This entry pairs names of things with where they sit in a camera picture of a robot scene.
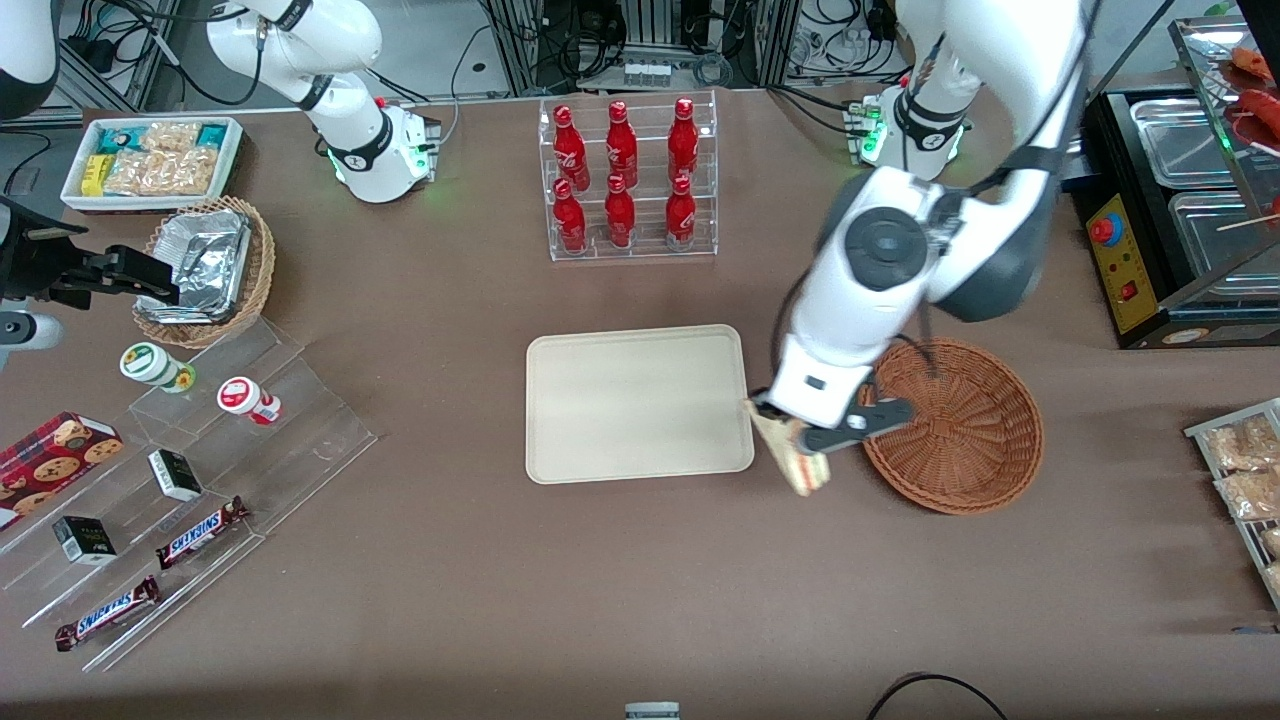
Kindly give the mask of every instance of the small black box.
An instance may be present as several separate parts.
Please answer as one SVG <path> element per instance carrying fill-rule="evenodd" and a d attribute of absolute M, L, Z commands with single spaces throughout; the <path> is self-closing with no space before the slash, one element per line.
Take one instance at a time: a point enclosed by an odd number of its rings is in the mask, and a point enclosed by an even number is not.
<path fill-rule="evenodd" d="M 100 520 L 63 515 L 54 523 L 54 534 L 67 553 L 67 560 L 81 565 L 105 565 L 115 557 L 111 538 Z"/>
<path fill-rule="evenodd" d="M 196 480 L 196 473 L 191 470 L 186 457 L 161 448 L 148 455 L 147 461 L 151 462 L 151 473 L 155 474 L 156 482 L 160 483 L 160 492 L 183 502 L 200 497 L 200 482 Z"/>

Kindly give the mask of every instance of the brown tablecloth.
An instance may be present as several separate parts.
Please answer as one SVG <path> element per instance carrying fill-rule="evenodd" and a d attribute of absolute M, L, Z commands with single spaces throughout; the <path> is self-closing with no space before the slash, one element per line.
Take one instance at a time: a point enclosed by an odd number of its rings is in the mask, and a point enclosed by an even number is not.
<path fill-rule="evenodd" d="M 552 265 L 536 102 L 467 105 L 440 179 L 385 206 L 334 181 L 302 114 L 243 115 L 237 193 L 279 252 L 266 315 L 384 437 L 106 674 L 0 607 L 0 700 L 17 703 L 0 715 L 561 720 L 676 700 L 691 720 L 860 717 L 895 678 L 937 670 L 1023 719 L 1280 716 L 1280 638 L 1228 634 L 1270 621 L 1266 596 L 1180 432 L 1280 395 L 1276 355 L 1114 350 L 1065 202 L 1020 310 L 936 315 L 1041 404 L 1044 466 L 1007 510 L 924 511 L 858 450 L 809 500 L 763 448 L 733 475 L 529 480 L 539 336 L 728 323 L 748 384 L 769 380 L 777 304 L 855 170 L 840 136 L 764 92 L 718 97 L 721 254 L 657 266 Z M 1000 152 L 998 113 L 975 117 L 960 181 Z M 84 222 L 86 246 L 141 247 L 156 218 Z M 93 302 L 51 309 L 60 348 L 10 359 L 0 442 L 140 395 L 115 370 L 141 337 L 129 300 Z M 882 717 L 908 710 L 983 716 L 916 687 Z"/>

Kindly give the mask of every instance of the red bottle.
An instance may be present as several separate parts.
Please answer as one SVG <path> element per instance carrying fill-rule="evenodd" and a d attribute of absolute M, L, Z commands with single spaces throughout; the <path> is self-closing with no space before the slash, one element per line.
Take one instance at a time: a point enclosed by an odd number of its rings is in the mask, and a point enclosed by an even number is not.
<path fill-rule="evenodd" d="M 609 151 L 609 172 L 618 173 L 627 187 L 640 182 L 640 158 L 636 150 L 636 131 L 627 120 L 627 104 L 609 102 L 609 135 L 604 138 Z"/>
<path fill-rule="evenodd" d="M 586 169 L 586 143 L 573 127 L 573 113 L 568 105 L 558 105 L 552 117 L 556 118 L 556 164 L 561 176 L 573 183 L 576 192 L 586 192 L 591 187 L 591 173 Z"/>
<path fill-rule="evenodd" d="M 586 215 L 582 206 L 573 197 L 573 186 L 564 178 L 556 178 L 552 186 L 556 192 L 556 204 L 552 205 L 552 214 L 556 215 L 556 229 L 559 231 L 561 245 L 570 255 L 586 252 Z"/>
<path fill-rule="evenodd" d="M 671 183 L 667 199 L 667 246 L 677 252 L 694 243 L 694 211 L 698 204 L 689 195 L 689 176 L 680 176 Z"/>
<path fill-rule="evenodd" d="M 667 136 L 667 152 L 671 182 L 682 174 L 694 177 L 698 169 L 698 127 L 694 126 L 694 101 L 687 97 L 676 100 L 676 122 Z"/>
<path fill-rule="evenodd" d="M 604 199 L 604 215 L 609 219 L 609 242 L 620 250 L 631 247 L 636 229 L 636 204 L 627 192 L 622 174 L 609 176 L 609 196 Z"/>

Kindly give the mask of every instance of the sausage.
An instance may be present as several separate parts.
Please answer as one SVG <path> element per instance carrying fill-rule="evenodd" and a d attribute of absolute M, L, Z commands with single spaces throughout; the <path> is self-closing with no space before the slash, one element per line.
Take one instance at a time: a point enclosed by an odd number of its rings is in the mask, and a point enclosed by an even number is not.
<path fill-rule="evenodd" d="M 1271 77 L 1271 68 L 1267 65 L 1266 58 L 1263 58 L 1257 50 L 1236 45 L 1231 49 L 1231 64 L 1251 76 L 1260 77 L 1267 82 L 1275 81 L 1275 78 Z"/>
<path fill-rule="evenodd" d="M 1280 99 L 1261 90 L 1245 90 L 1236 101 L 1242 110 L 1253 113 L 1271 135 L 1280 138 Z"/>

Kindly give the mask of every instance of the wicker basket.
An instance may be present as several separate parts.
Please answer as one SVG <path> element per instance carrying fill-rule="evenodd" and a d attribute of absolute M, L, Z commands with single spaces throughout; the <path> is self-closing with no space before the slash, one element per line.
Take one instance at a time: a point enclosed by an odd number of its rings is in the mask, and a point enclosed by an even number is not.
<path fill-rule="evenodd" d="M 236 210 L 243 213 L 253 223 L 248 258 L 244 260 L 244 279 L 241 283 L 238 309 L 230 320 L 220 325 L 161 325 L 145 319 L 134 310 L 133 322 L 142 328 L 143 334 L 156 342 L 192 350 L 209 347 L 224 334 L 252 323 L 262 311 L 262 306 L 266 305 L 266 296 L 271 292 L 271 272 L 275 269 L 275 240 L 271 238 L 271 228 L 266 227 L 262 215 L 252 205 L 238 197 L 219 197 L 183 208 L 177 214 L 211 213 L 214 210 Z M 147 242 L 146 251 L 148 254 L 155 250 L 159 234 L 160 228 L 157 227 L 151 233 L 151 241 Z"/>
<path fill-rule="evenodd" d="M 876 379 L 883 397 L 901 397 L 915 409 L 901 429 L 863 445 L 872 465 L 908 498 L 950 515 L 1004 507 L 1036 478 L 1044 451 L 1044 428 L 1030 392 L 989 352 L 937 338 L 932 352 L 937 377 L 910 345 L 881 359 Z M 863 402 L 870 398 L 863 391 Z"/>

